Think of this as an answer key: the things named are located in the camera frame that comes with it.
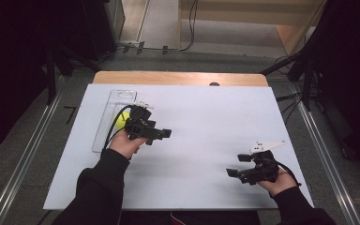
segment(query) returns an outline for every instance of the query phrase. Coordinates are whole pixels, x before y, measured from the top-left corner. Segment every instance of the black sleeve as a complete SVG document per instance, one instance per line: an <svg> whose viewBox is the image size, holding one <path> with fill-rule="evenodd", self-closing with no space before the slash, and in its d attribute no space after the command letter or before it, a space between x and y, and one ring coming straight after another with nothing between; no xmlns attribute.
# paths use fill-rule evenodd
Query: black sleeve
<svg viewBox="0 0 360 225"><path fill-rule="evenodd" d="M75 199L53 224L115 224L124 194L124 174L129 161L107 150L93 169L78 177Z"/></svg>
<svg viewBox="0 0 360 225"><path fill-rule="evenodd" d="M291 187L280 192L274 200L281 217L279 224L336 224L323 209L311 207L299 187Z"/></svg>

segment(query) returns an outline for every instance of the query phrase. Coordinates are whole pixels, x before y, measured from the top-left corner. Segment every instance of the wooden table edge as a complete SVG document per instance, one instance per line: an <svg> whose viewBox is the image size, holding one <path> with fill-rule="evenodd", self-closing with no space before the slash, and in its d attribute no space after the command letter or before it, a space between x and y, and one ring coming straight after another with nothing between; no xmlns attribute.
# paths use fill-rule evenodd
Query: wooden table edge
<svg viewBox="0 0 360 225"><path fill-rule="evenodd" d="M93 83L153 84L153 85L209 85L268 86L262 74L169 72L169 71L100 71Z"/></svg>

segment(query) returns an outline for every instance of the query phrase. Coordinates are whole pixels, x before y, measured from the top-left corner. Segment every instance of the white object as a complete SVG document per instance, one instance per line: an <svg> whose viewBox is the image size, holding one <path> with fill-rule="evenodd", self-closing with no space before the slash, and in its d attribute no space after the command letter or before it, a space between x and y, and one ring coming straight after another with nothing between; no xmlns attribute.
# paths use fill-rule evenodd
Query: white object
<svg viewBox="0 0 360 225"><path fill-rule="evenodd" d="M255 145L253 145L253 147L250 148L249 152L250 152L250 154L265 152L265 151L271 150L273 148L279 147L285 143L286 143L285 141L282 141L282 142L256 142Z"/></svg>
<svg viewBox="0 0 360 225"><path fill-rule="evenodd" d="M89 84L44 209L64 209L75 197L77 178L93 168L91 151L112 90L132 90L154 104L156 128L171 129L168 139L142 145L125 173L125 210L236 210L277 208L266 190L243 185L226 168L251 169L237 155L256 140L284 140L273 151L307 185L270 87Z"/></svg>

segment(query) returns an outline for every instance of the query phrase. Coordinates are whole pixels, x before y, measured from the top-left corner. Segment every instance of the floor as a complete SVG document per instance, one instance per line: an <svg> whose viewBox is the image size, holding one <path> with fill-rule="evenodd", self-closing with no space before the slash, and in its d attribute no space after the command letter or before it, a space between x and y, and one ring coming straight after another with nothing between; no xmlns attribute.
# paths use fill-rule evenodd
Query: floor
<svg viewBox="0 0 360 225"><path fill-rule="evenodd" d="M132 41L145 41L144 47L149 48L161 48L163 45L175 47L178 40L171 35L161 35L169 34L170 29L167 28L170 26L154 26L157 24L159 13L170 13L171 10L173 2L151 0L140 39ZM182 35L181 45L185 47L190 40L190 33L187 33L188 21L183 21L182 25L185 34ZM109 70L256 73L273 65L276 59L284 55L285 51L281 47L274 26L197 21L194 45L187 52L162 55L160 52L143 51L138 55L130 51L117 54L101 65ZM286 73L287 69L282 68L281 72ZM26 174L20 177L20 184L12 189L12 196L15 198L3 204L0 224L37 224L46 216L42 205L74 121L74 117L71 116L72 109L80 105L86 85L93 81L93 77L94 73L85 67L77 68L71 78L59 76L58 86L62 91L54 107L46 107L47 93L42 93L0 145L0 197L22 159L22 154L28 151L31 156L23 168ZM302 83L290 83L280 72L268 76L267 79L277 97L294 93L294 89ZM290 104L291 100L279 102L278 106L285 109ZM348 160L342 156L341 147L330 128L330 123L315 104L311 104L311 112L308 114L312 116L318 133L324 140L323 144L314 142L301 105L290 116L287 128L303 174L309 183L314 204L325 209L337 224L360 224L360 161ZM43 116L48 118L49 124L44 127L45 135L38 139L33 134L38 128L39 119ZM30 139L37 139L34 152L32 146L28 145ZM330 161L335 165L334 171L324 168L318 150L320 147L328 150ZM348 220L347 210L341 208L337 187L328 178L333 173L340 177L341 184L352 200L351 207L354 207L357 214L354 221ZM44 224L50 224L57 214L58 212L51 212L46 216ZM276 210L259 211L259 216L262 224L276 224L279 221Z"/></svg>

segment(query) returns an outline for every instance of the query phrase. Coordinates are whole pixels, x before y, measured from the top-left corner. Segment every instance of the black stand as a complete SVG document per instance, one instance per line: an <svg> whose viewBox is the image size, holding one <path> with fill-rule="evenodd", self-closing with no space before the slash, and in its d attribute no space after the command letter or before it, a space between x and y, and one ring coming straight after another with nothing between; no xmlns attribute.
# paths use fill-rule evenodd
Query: black stand
<svg viewBox="0 0 360 225"><path fill-rule="evenodd" d="M321 19L312 33L310 39L307 41L306 45L294 55L287 57L274 64L273 66L261 71L260 73L264 76L280 69L288 64L294 62L291 67L291 70L288 73L288 79L291 82L296 82L299 80L301 75L305 73L304 80L304 89L302 100L306 108L309 110L309 91L311 79L314 71L314 58L316 57L317 51L320 49L320 43L324 39L325 32L327 31L327 24L337 12L341 4L341 0L328 0L321 16Z"/></svg>
<svg viewBox="0 0 360 225"><path fill-rule="evenodd" d="M46 47L46 54L49 90L48 102L46 103L47 105L50 105L54 97L56 96L54 63L57 65L61 74L65 76L71 76L72 72L74 71L74 67L69 63L68 59L64 55L77 60L78 62L82 63L88 68L91 68L95 72L101 71L100 67L94 65L92 62L76 54L64 45L48 44Z"/></svg>

